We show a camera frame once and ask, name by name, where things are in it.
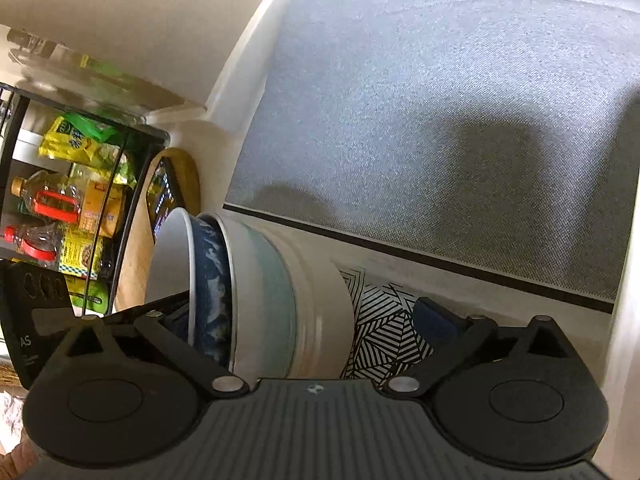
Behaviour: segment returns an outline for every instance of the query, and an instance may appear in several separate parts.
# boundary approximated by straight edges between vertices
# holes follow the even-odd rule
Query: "metal rivet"
[[[211,383],[214,390],[219,392],[236,392],[244,386],[244,381],[240,377],[225,375],[214,379]]]
[[[387,384],[393,391],[401,394],[408,394],[420,388],[418,379],[406,376],[394,377]]]

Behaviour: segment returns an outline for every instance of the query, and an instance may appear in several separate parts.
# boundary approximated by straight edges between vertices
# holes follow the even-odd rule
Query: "black and white rug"
[[[355,316],[353,347],[342,377],[371,379],[382,386],[431,352],[412,323],[417,296],[401,285],[367,275],[365,269],[339,269]]]

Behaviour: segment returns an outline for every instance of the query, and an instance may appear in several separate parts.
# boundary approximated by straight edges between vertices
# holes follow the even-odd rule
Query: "bowl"
[[[187,342],[228,367],[232,349],[232,284],[220,228],[176,208],[156,240],[145,303],[189,290]]]
[[[337,379],[353,344],[354,315],[349,289],[329,256],[311,249],[290,228],[256,226],[277,248],[292,278],[298,308],[298,338],[289,377]]]
[[[250,385],[287,377],[296,349],[296,300],[287,267],[263,234],[226,214],[198,218],[222,229],[232,275],[229,369]]]

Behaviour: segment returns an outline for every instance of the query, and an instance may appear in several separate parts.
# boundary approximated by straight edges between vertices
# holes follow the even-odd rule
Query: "black wire rack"
[[[78,108],[70,107],[66,104],[62,104],[52,99],[43,97],[38,94],[34,94],[30,91],[14,88],[7,84],[0,82],[0,139],[1,139],[1,153],[0,153],[0,216],[4,209],[4,197],[7,187],[10,186],[9,176],[12,160],[14,160],[14,149],[18,141],[18,134],[22,122],[24,121],[29,104],[39,102],[47,107],[58,110],[60,114],[65,112],[72,112],[80,114],[86,118],[99,121],[109,126],[114,126],[120,133],[119,142],[112,142],[110,144],[117,144],[118,154],[116,161],[111,171],[110,178],[107,183],[107,189],[104,194],[104,199],[100,208],[100,215],[96,225],[101,225],[106,214],[107,200],[110,195],[110,191],[113,187],[114,179],[116,177],[117,169],[122,161],[122,157],[125,154],[130,159],[130,154],[134,153],[136,159],[136,185],[133,190],[126,188],[126,205],[124,210],[124,222],[119,232],[111,239],[114,262],[113,262],[113,274],[107,282],[109,290],[109,303],[106,309],[106,314],[109,315],[113,311],[114,300],[116,298],[116,292],[118,289],[118,281],[120,279],[120,271],[122,269],[122,261],[124,259],[124,253],[129,238],[131,225],[133,222],[136,205],[140,199],[143,186],[145,182],[145,176],[151,165],[153,158],[167,146],[168,134],[162,130],[151,128],[146,125],[140,126],[127,126],[107,117],[101,117],[100,115],[80,110]],[[93,238],[91,254],[87,264],[87,277],[84,288],[84,300],[82,302],[82,315],[87,311],[87,300],[89,297],[89,286],[92,269],[94,268],[94,258],[96,256],[96,247],[99,240],[99,230],[96,231]]]

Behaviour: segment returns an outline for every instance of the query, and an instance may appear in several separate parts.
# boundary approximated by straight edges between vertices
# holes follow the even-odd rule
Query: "gray cushion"
[[[640,0],[293,0],[227,201],[615,297]]]

